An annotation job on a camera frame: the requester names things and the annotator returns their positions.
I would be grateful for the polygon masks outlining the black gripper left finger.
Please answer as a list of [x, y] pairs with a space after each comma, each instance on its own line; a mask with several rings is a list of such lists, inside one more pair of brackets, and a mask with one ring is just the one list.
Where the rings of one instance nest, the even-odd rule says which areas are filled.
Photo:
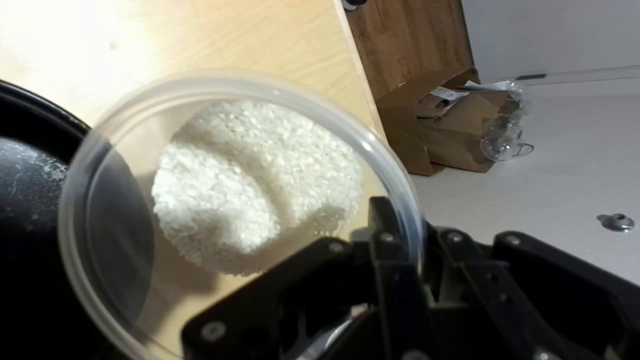
[[319, 360], [430, 360], [429, 222], [384, 195], [369, 210], [348, 241], [319, 237], [188, 318], [184, 360], [298, 360], [327, 334]]

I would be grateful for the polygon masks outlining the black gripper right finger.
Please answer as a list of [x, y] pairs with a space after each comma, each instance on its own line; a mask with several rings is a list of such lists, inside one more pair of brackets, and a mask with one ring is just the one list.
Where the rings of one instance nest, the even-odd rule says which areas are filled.
[[525, 232], [438, 228], [429, 279], [454, 349], [498, 360], [640, 360], [640, 288]]

